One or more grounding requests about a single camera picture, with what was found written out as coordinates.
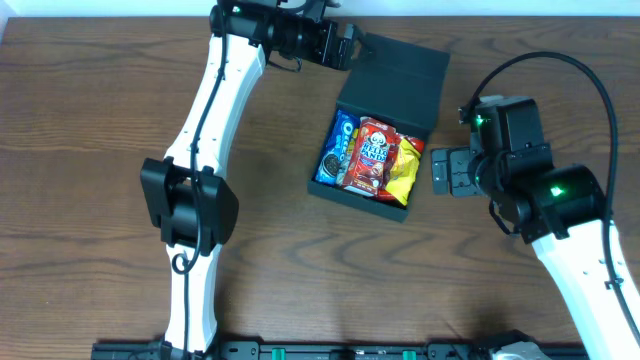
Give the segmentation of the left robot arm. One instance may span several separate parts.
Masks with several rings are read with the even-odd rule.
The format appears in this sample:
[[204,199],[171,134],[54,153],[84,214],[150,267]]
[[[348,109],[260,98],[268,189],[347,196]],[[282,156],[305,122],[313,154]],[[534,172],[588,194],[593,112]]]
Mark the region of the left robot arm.
[[220,1],[209,15],[204,75],[187,119],[160,160],[144,160],[140,180],[151,223],[171,267],[171,309],[150,359],[216,359],[214,290],[220,252],[231,238],[239,200],[226,182],[232,142],[247,100],[276,52],[345,71],[364,35],[337,32],[327,1],[286,8],[280,1]]

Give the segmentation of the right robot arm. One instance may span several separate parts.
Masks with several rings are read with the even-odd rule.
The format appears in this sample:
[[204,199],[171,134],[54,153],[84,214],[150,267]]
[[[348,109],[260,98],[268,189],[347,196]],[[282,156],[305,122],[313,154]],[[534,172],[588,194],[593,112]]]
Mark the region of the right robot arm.
[[613,290],[616,273],[632,319],[639,292],[605,223],[605,195],[585,166],[557,168],[535,101],[494,96],[472,111],[466,147],[431,152],[434,191],[484,195],[490,213],[531,245],[558,287],[592,359],[636,359],[639,344]]

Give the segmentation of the red Hello Panda box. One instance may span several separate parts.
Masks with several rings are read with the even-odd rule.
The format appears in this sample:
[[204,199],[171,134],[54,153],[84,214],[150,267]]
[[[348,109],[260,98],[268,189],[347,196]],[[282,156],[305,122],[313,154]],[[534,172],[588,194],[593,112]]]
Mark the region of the red Hello Panda box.
[[389,151],[396,142],[396,129],[372,117],[362,117],[352,158],[342,188],[365,197],[375,197],[383,180]]

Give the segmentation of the blue Oreo cookie pack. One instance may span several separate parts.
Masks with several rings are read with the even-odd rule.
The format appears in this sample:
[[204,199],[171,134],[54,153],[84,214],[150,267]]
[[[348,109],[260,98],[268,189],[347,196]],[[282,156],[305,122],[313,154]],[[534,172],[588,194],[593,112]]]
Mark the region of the blue Oreo cookie pack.
[[344,111],[338,110],[334,118],[334,126],[322,151],[321,161],[314,177],[316,182],[334,186],[347,153],[353,135],[359,129],[360,120]]

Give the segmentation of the yellow seed snack bag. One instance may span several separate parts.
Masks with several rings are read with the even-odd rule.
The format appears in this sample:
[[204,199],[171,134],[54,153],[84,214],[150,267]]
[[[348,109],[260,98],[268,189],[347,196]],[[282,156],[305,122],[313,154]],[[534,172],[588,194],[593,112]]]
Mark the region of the yellow seed snack bag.
[[357,140],[358,137],[358,133],[359,130],[355,129],[354,132],[352,133],[352,136],[350,138],[349,144],[347,146],[347,150],[345,152],[345,157],[343,159],[343,161],[341,162],[338,174],[336,176],[336,185],[338,187],[341,187],[343,185],[344,182],[344,178],[346,176],[346,173],[348,171],[348,167],[351,163],[351,159],[352,159],[352,154],[353,154],[353,150],[355,147],[355,142]]

